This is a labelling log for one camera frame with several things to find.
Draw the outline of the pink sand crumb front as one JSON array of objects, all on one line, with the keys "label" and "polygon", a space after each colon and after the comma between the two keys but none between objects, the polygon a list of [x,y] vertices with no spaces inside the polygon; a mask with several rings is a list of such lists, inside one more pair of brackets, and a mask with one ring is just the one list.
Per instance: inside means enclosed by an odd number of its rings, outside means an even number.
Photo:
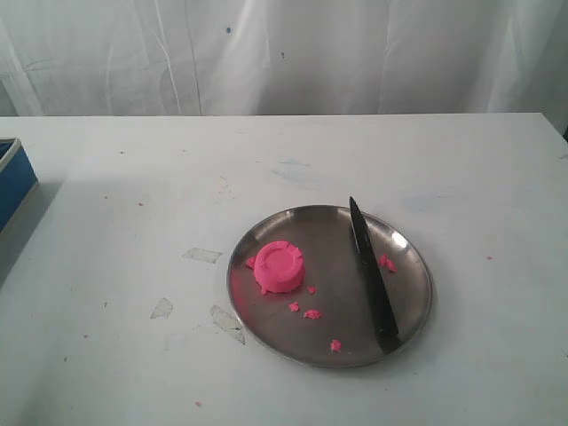
[{"label": "pink sand crumb front", "polygon": [[342,343],[337,339],[332,339],[329,344],[329,350],[333,353],[340,352],[342,349]]}]

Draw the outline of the clear tape piece left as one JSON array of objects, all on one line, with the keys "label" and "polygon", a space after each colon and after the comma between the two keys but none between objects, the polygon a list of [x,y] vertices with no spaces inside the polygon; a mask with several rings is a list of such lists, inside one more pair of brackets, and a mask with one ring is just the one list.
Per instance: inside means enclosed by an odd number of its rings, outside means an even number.
[{"label": "clear tape piece left", "polygon": [[156,319],[159,319],[159,318],[167,319],[171,315],[173,309],[174,309],[174,305],[169,300],[169,298],[163,297],[162,299],[159,300],[157,305],[154,307],[154,310],[152,311],[152,313],[150,315],[150,319],[151,320],[156,320]]}]

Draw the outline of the pink sand crumb right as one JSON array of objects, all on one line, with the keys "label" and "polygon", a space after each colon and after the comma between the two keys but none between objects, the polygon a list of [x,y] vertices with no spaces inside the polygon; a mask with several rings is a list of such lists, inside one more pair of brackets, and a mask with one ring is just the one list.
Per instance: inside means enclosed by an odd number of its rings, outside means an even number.
[{"label": "pink sand crumb right", "polygon": [[385,269],[390,273],[396,273],[398,271],[397,266],[386,254],[382,254],[378,258],[378,264],[380,267],[382,267],[383,269]]}]

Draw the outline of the black knife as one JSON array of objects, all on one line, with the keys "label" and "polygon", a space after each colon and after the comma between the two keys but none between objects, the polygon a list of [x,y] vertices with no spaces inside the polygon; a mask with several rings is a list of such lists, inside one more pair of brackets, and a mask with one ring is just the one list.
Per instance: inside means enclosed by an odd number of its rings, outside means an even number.
[{"label": "black knife", "polygon": [[366,219],[352,196],[349,197],[349,205],[351,228],[365,276],[367,303],[373,321],[375,339],[384,354],[393,353],[400,346],[398,324],[375,257]]}]

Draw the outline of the pink sand crumb middle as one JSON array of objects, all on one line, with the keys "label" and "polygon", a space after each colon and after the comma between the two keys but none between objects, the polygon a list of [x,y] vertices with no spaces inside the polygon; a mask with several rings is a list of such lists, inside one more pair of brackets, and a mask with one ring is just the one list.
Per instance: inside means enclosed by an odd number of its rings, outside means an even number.
[{"label": "pink sand crumb middle", "polygon": [[304,318],[309,320],[318,320],[321,318],[321,312],[318,310],[307,310],[304,312]]}]

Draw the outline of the white backdrop curtain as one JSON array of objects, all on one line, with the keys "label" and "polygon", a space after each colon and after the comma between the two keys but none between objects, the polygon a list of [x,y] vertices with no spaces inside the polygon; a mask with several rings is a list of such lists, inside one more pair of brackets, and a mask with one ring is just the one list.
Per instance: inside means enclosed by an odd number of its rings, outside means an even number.
[{"label": "white backdrop curtain", "polygon": [[564,1],[4,1],[19,115],[567,110]]}]

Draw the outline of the pink clay lump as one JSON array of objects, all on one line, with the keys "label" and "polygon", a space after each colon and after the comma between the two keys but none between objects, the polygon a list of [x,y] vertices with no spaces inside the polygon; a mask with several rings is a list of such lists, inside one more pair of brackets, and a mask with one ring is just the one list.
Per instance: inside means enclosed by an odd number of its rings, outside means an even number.
[{"label": "pink clay lump", "polygon": [[245,265],[253,271],[263,295],[290,293],[302,284],[305,276],[303,252],[289,241],[265,244]]}]

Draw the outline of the round steel plate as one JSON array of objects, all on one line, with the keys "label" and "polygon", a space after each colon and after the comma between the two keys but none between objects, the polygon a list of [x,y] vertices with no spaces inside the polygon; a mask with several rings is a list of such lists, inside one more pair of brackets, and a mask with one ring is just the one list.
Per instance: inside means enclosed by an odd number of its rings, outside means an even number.
[{"label": "round steel plate", "polygon": [[[391,358],[421,331],[430,314],[433,280],[415,247],[377,217],[364,216],[375,257],[386,254],[396,273],[380,267],[398,324],[400,346],[384,354],[375,339],[365,276],[351,228],[350,210],[332,205],[287,209],[248,230],[228,265],[227,287],[236,317],[260,342],[280,355],[315,367],[361,367]],[[306,274],[290,293],[263,295],[245,263],[265,245],[289,241],[304,255]],[[298,302],[300,310],[288,305]],[[305,319],[318,310],[320,319]],[[340,352],[329,350],[332,339]]]}]

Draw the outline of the clear tape piece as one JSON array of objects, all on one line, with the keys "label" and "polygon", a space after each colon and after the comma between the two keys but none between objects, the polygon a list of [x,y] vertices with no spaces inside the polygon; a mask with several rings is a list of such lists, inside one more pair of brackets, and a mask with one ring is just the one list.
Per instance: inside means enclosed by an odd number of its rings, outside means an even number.
[{"label": "clear tape piece", "polygon": [[208,264],[215,264],[221,256],[221,252],[204,248],[190,248],[182,255],[184,259],[190,259],[193,261]]},{"label": "clear tape piece", "polygon": [[240,344],[246,344],[245,335],[242,331],[242,324],[234,315],[223,310],[217,305],[213,305],[210,308],[209,312],[216,327],[226,332],[230,337],[232,337]]},{"label": "clear tape piece", "polygon": [[163,297],[162,299],[159,300],[157,305],[154,307],[154,310],[152,311],[152,313],[150,315],[150,319],[151,320],[156,320],[156,319],[159,319],[159,318],[167,319],[171,315],[173,309],[174,309],[174,305],[169,300],[169,298]]}]

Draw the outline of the clear tape piece upper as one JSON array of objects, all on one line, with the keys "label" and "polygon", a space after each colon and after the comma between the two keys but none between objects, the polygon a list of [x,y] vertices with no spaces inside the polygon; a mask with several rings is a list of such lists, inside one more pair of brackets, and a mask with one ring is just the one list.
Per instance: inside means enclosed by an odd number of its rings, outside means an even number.
[{"label": "clear tape piece upper", "polygon": [[190,248],[182,255],[184,259],[190,259],[193,261],[208,264],[215,264],[221,256],[221,252],[204,248]]}]

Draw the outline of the blue sand tray box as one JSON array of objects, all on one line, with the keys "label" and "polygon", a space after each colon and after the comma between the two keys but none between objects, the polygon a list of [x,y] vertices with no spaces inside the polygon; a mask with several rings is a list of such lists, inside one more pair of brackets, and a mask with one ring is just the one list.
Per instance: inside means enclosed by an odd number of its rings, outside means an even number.
[{"label": "blue sand tray box", "polygon": [[38,179],[18,138],[1,139],[0,222],[3,230]]}]

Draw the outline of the clear tape piece right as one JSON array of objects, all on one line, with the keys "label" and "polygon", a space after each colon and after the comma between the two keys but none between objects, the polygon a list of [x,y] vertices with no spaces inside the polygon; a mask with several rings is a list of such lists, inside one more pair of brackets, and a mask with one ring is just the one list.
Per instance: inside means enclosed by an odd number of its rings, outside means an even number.
[{"label": "clear tape piece right", "polygon": [[232,337],[240,344],[246,344],[245,335],[242,331],[242,324],[234,315],[223,310],[217,305],[213,305],[210,308],[209,312],[216,327],[226,332],[230,337]]}]

